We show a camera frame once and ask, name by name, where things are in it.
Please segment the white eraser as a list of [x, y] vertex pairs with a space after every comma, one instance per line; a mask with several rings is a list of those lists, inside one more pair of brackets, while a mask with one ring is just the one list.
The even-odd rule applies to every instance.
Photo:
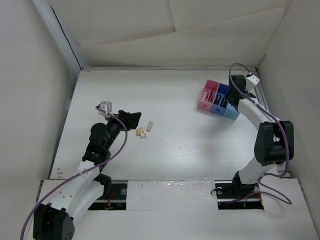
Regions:
[[148, 137], [148, 131], [147, 131], [147, 129], [145, 127], [141, 127], [140, 128], [140, 137], [142, 139], [145, 139], [145, 138]]

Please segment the grey eraser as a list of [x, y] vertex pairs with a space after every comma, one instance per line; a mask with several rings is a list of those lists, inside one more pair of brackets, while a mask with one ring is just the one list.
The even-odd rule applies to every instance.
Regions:
[[147, 126], [146, 126], [146, 131], [150, 132], [152, 127], [153, 127], [154, 122], [153, 121], [149, 121]]

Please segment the red pen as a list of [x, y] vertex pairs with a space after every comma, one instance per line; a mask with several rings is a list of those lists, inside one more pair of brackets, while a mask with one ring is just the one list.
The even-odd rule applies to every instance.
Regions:
[[213, 90], [210, 91], [210, 95], [208, 96], [208, 102], [212, 103], [213, 102], [213, 97], [215, 95], [215, 92]]

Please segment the pink white pen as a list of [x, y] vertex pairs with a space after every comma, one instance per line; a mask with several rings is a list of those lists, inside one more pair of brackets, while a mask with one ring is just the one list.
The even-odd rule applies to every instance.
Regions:
[[206, 91], [203, 95], [202, 101], [203, 102], [207, 102], [208, 101], [208, 97], [210, 96], [211, 91]]

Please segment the blue black highlighter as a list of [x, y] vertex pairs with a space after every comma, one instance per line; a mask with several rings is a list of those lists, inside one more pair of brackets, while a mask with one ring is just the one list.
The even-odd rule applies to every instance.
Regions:
[[228, 105], [228, 101], [227, 101], [227, 99], [224, 97], [224, 98], [221, 100], [220, 106], [221, 106], [222, 108], [226, 108], [227, 105]]

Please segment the purple black highlighter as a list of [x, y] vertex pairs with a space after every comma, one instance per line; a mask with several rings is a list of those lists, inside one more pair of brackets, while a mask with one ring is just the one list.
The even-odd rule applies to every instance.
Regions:
[[218, 95], [216, 96], [213, 104], [218, 106], [219, 103], [220, 103], [221, 98], [222, 98], [222, 96], [218, 94]]

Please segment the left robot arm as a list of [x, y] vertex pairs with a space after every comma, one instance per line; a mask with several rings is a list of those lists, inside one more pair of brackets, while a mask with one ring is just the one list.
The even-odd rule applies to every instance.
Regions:
[[32, 237], [35, 240], [71, 240], [76, 224], [98, 198], [107, 198], [112, 191], [111, 177], [102, 174], [107, 163], [115, 158], [110, 148], [121, 132], [135, 130], [141, 112], [119, 110], [112, 114], [98, 112], [107, 121], [96, 123], [90, 129], [89, 143], [74, 175], [53, 190], [57, 195], [44, 204], [42, 200], [33, 211]]

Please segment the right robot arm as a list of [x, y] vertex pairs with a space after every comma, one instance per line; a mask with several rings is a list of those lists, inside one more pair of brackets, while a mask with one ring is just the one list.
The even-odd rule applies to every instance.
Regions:
[[289, 120], [280, 120], [272, 115], [250, 93], [249, 88], [255, 87], [258, 82], [253, 74], [229, 75], [229, 92], [226, 94], [228, 103], [257, 129], [254, 156], [232, 179], [231, 191], [237, 199], [248, 196], [275, 165], [284, 164], [282, 174], [285, 175], [294, 157], [294, 125]]

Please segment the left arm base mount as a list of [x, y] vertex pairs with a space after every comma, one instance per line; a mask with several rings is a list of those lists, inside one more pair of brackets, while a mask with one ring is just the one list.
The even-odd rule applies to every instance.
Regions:
[[103, 186], [103, 194], [88, 208], [90, 211], [124, 211], [127, 205], [128, 181], [112, 180], [99, 174], [95, 179]]

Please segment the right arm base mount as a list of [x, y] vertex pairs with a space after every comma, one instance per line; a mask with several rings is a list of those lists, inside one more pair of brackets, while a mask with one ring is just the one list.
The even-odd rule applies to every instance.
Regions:
[[236, 180], [215, 180], [212, 195], [216, 195], [219, 210], [263, 210], [258, 183], [241, 184]]

